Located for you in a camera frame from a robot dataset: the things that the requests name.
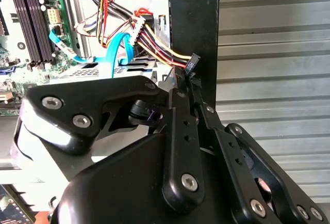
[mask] capacitor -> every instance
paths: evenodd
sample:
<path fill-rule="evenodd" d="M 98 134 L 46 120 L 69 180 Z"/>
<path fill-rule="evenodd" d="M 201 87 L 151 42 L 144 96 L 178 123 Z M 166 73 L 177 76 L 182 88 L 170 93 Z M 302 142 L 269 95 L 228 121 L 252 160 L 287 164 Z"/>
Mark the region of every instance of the capacitor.
<path fill-rule="evenodd" d="M 60 52 L 59 51 L 54 51 L 53 53 L 52 53 L 52 57 L 56 57 L 56 56 L 58 56 L 60 54 Z"/>
<path fill-rule="evenodd" d="M 50 2 L 49 0 L 39 0 L 40 5 L 48 5 Z"/>
<path fill-rule="evenodd" d="M 49 6 L 46 6 L 46 5 L 41 5 L 41 6 L 40 6 L 40 9 L 41 9 L 42 11 L 47 11 L 49 8 L 50 8 L 50 7 L 49 7 Z"/>
<path fill-rule="evenodd" d="M 5 102 L 5 104 L 9 104 L 9 103 L 11 103 L 13 101 L 13 99 L 7 99 L 7 100 L 5 100 L 4 102 Z"/>
<path fill-rule="evenodd" d="M 13 61 L 6 62 L 6 63 L 5 63 L 5 66 L 6 66 L 6 67 L 11 67 L 11 66 L 14 66 L 14 65 L 16 65 L 16 63 L 13 62 Z"/>

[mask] yellow wire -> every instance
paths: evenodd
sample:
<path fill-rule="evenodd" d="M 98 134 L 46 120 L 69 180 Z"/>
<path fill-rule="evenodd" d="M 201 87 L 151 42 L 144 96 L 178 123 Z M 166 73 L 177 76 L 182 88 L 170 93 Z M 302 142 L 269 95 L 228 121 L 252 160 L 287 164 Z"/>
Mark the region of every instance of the yellow wire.
<path fill-rule="evenodd" d="M 99 26 L 100 26 L 100 22 L 102 21 L 103 0 L 101 0 L 101 2 L 99 3 L 99 5 L 100 5 L 100 12 L 99 12 L 99 14 L 98 14 L 98 23 L 97 23 L 97 29 L 96 29 L 96 31 L 97 31 L 97 36 L 98 36 L 98 34 L 100 33 L 100 31 L 99 31 Z"/>
<path fill-rule="evenodd" d="M 152 56 L 154 56 L 157 60 L 159 60 L 161 63 L 165 64 L 166 66 L 170 67 L 171 66 L 169 64 L 167 64 L 166 61 L 164 61 L 163 59 L 161 59 L 158 55 L 156 55 L 154 52 L 152 52 L 150 49 L 148 49 L 146 46 L 144 46 L 141 42 L 138 42 L 138 45 L 140 45 L 141 47 L 143 47 L 144 50 L 146 50 L 149 54 L 151 54 Z"/>
<path fill-rule="evenodd" d="M 149 27 L 149 25 L 145 24 L 145 27 L 148 29 L 148 31 L 151 33 L 151 35 L 153 36 L 153 38 L 155 39 L 155 41 L 157 41 L 157 43 L 159 45 L 161 45 L 165 50 L 167 50 L 168 52 L 170 52 L 172 55 L 184 59 L 184 60 L 190 60 L 191 56 L 186 56 L 186 55 L 180 55 L 176 52 L 174 52 L 173 50 L 171 50 L 169 47 L 167 47 L 165 44 L 163 44 L 158 37 L 155 35 L 155 33 L 152 31 L 152 29 Z"/>

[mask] silver screw head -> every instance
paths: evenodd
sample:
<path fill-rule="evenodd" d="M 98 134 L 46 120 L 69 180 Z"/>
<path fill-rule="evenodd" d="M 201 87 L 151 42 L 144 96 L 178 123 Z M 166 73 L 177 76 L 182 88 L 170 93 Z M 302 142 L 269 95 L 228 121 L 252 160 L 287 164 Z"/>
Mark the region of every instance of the silver screw head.
<path fill-rule="evenodd" d="M 198 188 L 196 179 L 190 174 L 183 174 L 181 177 L 181 182 L 184 188 L 186 188 L 187 190 L 196 191 Z"/>
<path fill-rule="evenodd" d="M 243 134 L 243 130 L 242 130 L 240 127 L 236 126 L 236 127 L 235 127 L 235 130 L 236 130 L 238 133 Z"/>
<path fill-rule="evenodd" d="M 181 97 L 181 98 L 186 97 L 186 95 L 181 91 L 177 91 L 176 94 L 178 94 L 178 96 Z"/>
<path fill-rule="evenodd" d="M 320 221 L 323 221 L 322 215 L 315 208 L 311 207 L 310 211 L 317 219 L 319 219 Z"/>
<path fill-rule="evenodd" d="M 145 83 L 145 86 L 147 86 L 147 88 L 150 88 L 150 89 L 155 89 L 156 88 L 155 84 L 153 84 L 151 82 Z"/>
<path fill-rule="evenodd" d="M 211 113 L 215 112 L 215 110 L 211 106 L 207 106 L 206 109 Z"/>
<path fill-rule="evenodd" d="M 298 209 L 298 211 L 299 211 L 299 213 L 305 218 L 305 219 L 309 219 L 309 216 L 308 216 L 308 214 L 307 214 L 307 212 L 304 210 L 304 208 L 303 207 L 301 207 L 301 206 L 297 206 L 297 209 Z"/>
<path fill-rule="evenodd" d="M 41 103 L 47 109 L 60 109 L 63 106 L 62 101 L 55 97 L 45 97 Z"/>
<path fill-rule="evenodd" d="M 80 127 L 82 129 L 86 129 L 92 124 L 91 119 L 84 115 L 74 116 L 72 122 L 75 126 Z"/>
<path fill-rule="evenodd" d="M 252 199 L 250 201 L 250 204 L 254 213 L 256 213 L 258 216 L 262 218 L 266 216 L 266 210 L 259 201 L 257 201 L 256 199 Z"/>

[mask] motherboard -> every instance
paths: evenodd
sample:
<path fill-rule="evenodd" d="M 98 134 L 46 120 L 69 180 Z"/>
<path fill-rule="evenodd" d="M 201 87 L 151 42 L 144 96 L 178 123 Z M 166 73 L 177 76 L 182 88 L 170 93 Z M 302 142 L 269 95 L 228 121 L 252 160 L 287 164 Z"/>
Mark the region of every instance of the motherboard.
<path fill-rule="evenodd" d="M 52 30 L 72 47 L 63 0 L 1 0 L 0 116 L 17 116 L 28 88 L 76 64 L 50 42 Z"/>

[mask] white connector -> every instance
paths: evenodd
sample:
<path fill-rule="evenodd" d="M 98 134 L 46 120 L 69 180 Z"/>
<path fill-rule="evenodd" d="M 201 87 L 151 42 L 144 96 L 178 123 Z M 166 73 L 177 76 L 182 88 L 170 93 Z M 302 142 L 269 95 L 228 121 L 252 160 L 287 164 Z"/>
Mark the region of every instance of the white connector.
<path fill-rule="evenodd" d="M 48 9 L 47 14 L 48 14 L 50 24 L 61 23 L 61 15 L 60 15 L 60 11 L 58 9 Z"/>
<path fill-rule="evenodd" d="M 135 23 L 134 30 L 130 34 L 130 39 L 129 39 L 130 45 L 134 46 L 134 44 L 136 43 L 136 40 L 139 36 L 142 26 L 144 25 L 144 22 L 145 22 L 145 19 L 143 17 L 138 18 L 138 21 Z"/>

